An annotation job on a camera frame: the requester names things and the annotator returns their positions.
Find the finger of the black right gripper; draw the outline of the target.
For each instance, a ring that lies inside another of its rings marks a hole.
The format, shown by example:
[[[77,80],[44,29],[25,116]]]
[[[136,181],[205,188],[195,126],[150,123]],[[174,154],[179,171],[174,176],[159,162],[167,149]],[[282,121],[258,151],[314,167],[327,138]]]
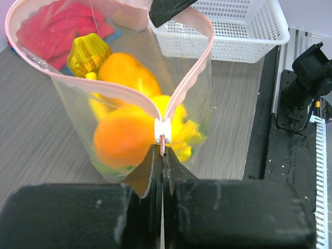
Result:
[[[195,2],[197,0],[153,0],[149,18],[152,24],[159,28]]]

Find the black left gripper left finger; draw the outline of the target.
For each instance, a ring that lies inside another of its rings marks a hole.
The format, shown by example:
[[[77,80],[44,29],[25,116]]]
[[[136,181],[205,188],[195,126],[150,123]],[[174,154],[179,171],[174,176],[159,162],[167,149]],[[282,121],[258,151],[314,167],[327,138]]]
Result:
[[[143,161],[122,181],[133,187],[139,196],[137,215],[139,232],[147,243],[145,248],[160,248],[163,157],[160,145],[152,144]]]

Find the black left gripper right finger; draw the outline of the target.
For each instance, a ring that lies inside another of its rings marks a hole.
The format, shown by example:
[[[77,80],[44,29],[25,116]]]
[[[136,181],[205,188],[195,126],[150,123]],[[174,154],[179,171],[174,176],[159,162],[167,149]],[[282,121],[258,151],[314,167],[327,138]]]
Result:
[[[174,197],[175,185],[177,182],[197,179],[197,177],[180,163],[171,147],[165,148],[162,168],[164,247],[173,248],[178,233],[177,200]]]

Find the dark green lime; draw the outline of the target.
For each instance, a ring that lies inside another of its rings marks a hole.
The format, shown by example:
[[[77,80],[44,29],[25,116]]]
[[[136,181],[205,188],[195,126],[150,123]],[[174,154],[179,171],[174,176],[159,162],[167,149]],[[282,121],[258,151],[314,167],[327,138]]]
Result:
[[[120,179],[125,178],[129,173],[131,173],[135,166],[124,167],[120,169],[112,169],[98,161],[91,161],[92,165],[96,170],[107,180],[110,181],[119,181]]]

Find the yellow banana bunch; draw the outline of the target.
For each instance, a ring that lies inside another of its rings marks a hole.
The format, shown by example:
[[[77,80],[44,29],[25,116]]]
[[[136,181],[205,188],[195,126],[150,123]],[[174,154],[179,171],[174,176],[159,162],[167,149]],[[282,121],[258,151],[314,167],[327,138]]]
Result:
[[[151,96],[150,99],[158,107],[161,113],[164,113],[167,104],[170,100],[168,95],[155,95]],[[103,105],[102,103],[91,100],[91,109],[94,111],[96,117],[100,121],[108,114],[120,109],[129,108],[130,105],[127,103],[122,104],[121,107],[110,110],[110,107]],[[199,130],[200,126],[194,121],[187,118],[187,112],[184,106],[180,105],[176,108],[173,119],[171,121],[172,128],[172,143],[170,146],[175,151],[178,159],[181,162],[188,160],[192,155],[192,147],[194,144],[200,143],[204,140],[203,133]]]

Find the orange mango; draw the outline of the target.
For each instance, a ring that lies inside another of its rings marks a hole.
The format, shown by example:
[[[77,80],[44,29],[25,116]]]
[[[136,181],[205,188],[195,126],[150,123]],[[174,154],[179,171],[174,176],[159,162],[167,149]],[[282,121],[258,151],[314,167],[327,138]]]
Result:
[[[94,133],[97,157],[115,169],[139,165],[155,142],[154,122],[153,117],[137,106],[120,108],[108,114]]]

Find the clear pink zip top bag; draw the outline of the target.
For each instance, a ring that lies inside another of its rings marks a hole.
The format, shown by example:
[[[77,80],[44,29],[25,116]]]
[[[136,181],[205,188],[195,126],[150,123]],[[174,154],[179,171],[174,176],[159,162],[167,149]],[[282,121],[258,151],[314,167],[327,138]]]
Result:
[[[148,27],[141,31],[116,25],[110,19],[111,1],[77,1],[101,11],[105,15],[108,24],[115,30],[120,29],[122,31],[122,35],[109,45],[112,54],[116,52],[129,53],[154,74],[160,85],[161,93],[170,96],[164,113],[161,113],[150,97],[133,88],[98,79],[64,75],[60,70],[55,69],[48,62],[37,57],[19,44],[17,31],[20,29],[21,24],[37,14],[39,9],[52,2],[55,1],[14,2],[9,8],[5,19],[6,35],[9,43],[22,59],[51,78],[65,110],[89,155],[90,161],[102,163],[96,156],[93,145],[93,136],[99,120],[91,109],[91,100],[110,107],[110,110],[115,110],[124,103],[136,105],[147,115],[153,117],[155,119],[155,142],[153,144],[160,145],[160,155],[164,154],[166,147],[171,147],[171,121],[176,108],[182,105],[187,112],[187,118],[197,123],[200,126],[199,130],[204,135],[202,142],[193,145],[191,157],[184,162],[179,160],[185,167],[192,168],[199,150],[208,137],[212,115],[212,104],[210,103],[212,95],[211,59],[207,62],[205,69],[199,74],[196,83],[187,91],[182,103],[170,110],[169,105],[175,90],[198,59],[164,56],[157,36],[151,29],[152,25],[149,20]]]

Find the yellow green pear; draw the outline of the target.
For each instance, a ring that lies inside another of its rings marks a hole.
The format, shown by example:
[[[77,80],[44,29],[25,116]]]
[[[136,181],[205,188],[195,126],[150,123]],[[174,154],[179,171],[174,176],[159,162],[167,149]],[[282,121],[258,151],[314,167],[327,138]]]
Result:
[[[100,67],[111,54],[110,46],[91,33],[74,39],[67,66],[76,77],[97,80]]]

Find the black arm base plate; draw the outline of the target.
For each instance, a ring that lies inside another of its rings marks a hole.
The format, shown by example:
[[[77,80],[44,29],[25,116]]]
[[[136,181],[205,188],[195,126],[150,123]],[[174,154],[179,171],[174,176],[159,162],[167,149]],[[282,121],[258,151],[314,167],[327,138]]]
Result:
[[[279,47],[264,58],[243,179],[292,184],[309,212],[316,210],[316,124],[295,135],[276,126],[272,112]]]

